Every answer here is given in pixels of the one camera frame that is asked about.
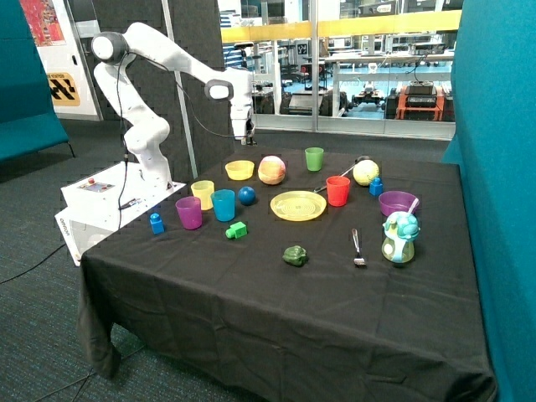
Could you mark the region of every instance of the green toy pepper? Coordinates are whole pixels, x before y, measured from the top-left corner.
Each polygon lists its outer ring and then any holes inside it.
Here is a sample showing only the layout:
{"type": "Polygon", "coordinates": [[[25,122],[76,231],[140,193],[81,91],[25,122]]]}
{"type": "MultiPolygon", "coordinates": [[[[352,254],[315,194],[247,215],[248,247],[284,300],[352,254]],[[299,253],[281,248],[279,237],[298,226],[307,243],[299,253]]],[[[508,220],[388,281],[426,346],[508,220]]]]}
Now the green toy pepper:
{"type": "Polygon", "coordinates": [[[285,250],[283,260],[293,266],[303,266],[308,260],[307,252],[303,247],[294,245],[285,250]]]}

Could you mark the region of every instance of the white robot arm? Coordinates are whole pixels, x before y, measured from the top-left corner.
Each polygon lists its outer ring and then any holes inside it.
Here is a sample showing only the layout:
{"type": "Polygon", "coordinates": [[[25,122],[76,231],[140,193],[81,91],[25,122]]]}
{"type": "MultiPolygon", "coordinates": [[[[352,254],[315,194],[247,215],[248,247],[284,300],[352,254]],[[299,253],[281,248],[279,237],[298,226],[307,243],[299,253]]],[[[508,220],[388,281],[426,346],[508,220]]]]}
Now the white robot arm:
{"type": "Polygon", "coordinates": [[[212,70],[144,23],[133,23],[124,34],[99,33],[91,48],[101,61],[95,67],[95,80],[116,113],[132,124],[125,143],[136,155],[144,179],[151,186],[167,189],[172,183],[168,160],[160,151],[169,125],[145,104],[126,76],[126,67],[137,55],[159,68],[187,73],[204,82],[205,95],[211,100],[230,101],[234,138],[252,141],[253,78],[249,71],[212,70]]]}

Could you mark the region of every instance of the robot control box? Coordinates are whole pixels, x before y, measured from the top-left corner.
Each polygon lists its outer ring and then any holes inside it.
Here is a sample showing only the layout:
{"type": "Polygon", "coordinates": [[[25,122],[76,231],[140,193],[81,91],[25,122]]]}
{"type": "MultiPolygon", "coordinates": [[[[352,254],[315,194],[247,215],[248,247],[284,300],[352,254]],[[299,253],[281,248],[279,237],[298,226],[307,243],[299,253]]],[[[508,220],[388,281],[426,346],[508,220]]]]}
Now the robot control box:
{"type": "Polygon", "coordinates": [[[125,174],[121,162],[61,189],[67,208],[55,218],[75,265],[85,251],[116,232],[120,222],[121,227],[129,224],[185,185],[151,188],[139,171],[138,163],[129,162],[125,174]]]}

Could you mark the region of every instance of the cup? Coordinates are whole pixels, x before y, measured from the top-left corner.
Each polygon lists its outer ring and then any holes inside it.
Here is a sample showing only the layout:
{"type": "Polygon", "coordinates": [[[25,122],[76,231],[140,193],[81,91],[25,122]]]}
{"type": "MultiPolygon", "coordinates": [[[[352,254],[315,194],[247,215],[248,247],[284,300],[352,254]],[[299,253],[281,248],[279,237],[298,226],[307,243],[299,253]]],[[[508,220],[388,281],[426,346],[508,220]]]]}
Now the cup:
{"type": "Polygon", "coordinates": [[[307,170],[310,172],[318,172],[322,169],[324,159],[324,150],[318,147],[312,147],[305,150],[305,160],[307,162],[307,170]]]}
{"type": "Polygon", "coordinates": [[[233,190],[218,190],[210,194],[216,219],[229,222],[235,216],[235,192],[233,190]]]}
{"type": "Polygon", "coordinates": [[[331,176],[326,180],[327,201],[333,207],[342,207],[348,201],[350,179],[344,176],[331,176]]]}
{"type": "Polygon", "coordinates": [[[210,180],[201,180],[192,184],[192,193],[194,197],[201,200],[201,209],[206,211],[212,209],[210,194],[214,192],[214,182],[210,180]]]}
{"type": "Polygon", "coordinates": [[[203,223],[201,200],[197,197],[184,197],[175,203],[178,217],[185,229],[194,230],[203,223]]]}

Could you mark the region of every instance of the yellow warning sign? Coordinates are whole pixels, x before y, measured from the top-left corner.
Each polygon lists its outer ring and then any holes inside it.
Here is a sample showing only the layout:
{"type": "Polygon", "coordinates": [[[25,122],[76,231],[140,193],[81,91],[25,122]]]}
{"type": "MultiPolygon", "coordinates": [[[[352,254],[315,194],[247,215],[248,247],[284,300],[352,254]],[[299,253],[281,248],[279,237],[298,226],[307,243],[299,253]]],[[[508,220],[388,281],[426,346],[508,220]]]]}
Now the yellow warning sign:
{"type": "Polygon", "coordinates": [[[75,80],[68,73],[47,74],[54,106],[80,106],[75,80]]]}

